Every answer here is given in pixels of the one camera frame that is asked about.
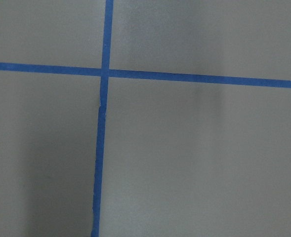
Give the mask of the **brown paper table cover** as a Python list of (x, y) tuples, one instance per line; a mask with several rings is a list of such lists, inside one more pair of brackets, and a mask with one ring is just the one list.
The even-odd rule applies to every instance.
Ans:
[(291, 237), (291, 0), (0, 0), (0, 237)]

